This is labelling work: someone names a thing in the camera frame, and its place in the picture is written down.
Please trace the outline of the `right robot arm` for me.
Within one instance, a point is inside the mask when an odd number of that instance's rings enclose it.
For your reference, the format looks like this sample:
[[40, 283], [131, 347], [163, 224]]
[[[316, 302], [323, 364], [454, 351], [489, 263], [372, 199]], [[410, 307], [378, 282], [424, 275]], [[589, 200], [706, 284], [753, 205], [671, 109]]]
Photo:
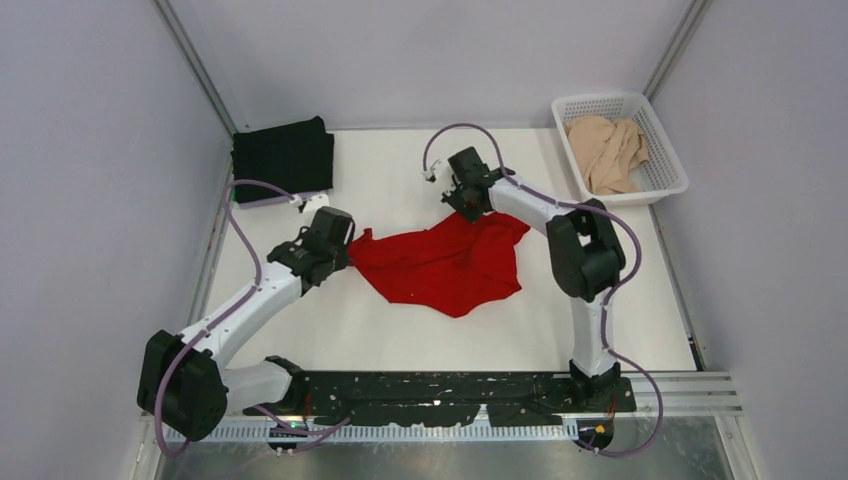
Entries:
[[596, 410], [621, 377], [608, 335], [611, 294], [626, 257], [603, 203], [558, 201], [523, 183], [508, 169], [488, 167], [473, 147], [447, 160], [451, 186], [442, 201], [467, 221], [501, 213], [543, 234], [552, 274], [570, 298], [574, 347], [569, 362], [571, 397]]

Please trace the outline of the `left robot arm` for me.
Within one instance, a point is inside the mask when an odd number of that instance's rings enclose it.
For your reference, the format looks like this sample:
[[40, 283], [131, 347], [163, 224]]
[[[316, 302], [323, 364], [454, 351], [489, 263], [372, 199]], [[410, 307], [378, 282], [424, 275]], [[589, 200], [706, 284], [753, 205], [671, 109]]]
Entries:
[[294, 240], [258, 262], [257, 275], [233, 298], [177, 334], [154, 334], [145, 347], [139, 407], [191, 442], [231, 412], [266, 405], [298, 412], [307, 398], [301, 367], [279, 356], [237, 369], [229, 363], [275, 315], [348, 266], [354, 229], [349, 213], [318, 209]]

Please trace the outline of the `red t-shirt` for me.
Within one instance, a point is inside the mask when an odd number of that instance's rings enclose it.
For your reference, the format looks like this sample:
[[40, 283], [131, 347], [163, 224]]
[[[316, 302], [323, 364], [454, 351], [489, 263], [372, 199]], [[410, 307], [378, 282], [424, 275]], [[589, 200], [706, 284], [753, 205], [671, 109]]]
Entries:
[[453, 213], [428, 229], [384, 238], [367, 228], [348, 254], [388, 302], [460, 318], [522, 289], [516, 245], [529, 231], [527, 224], [502, 213], [474, 223]]

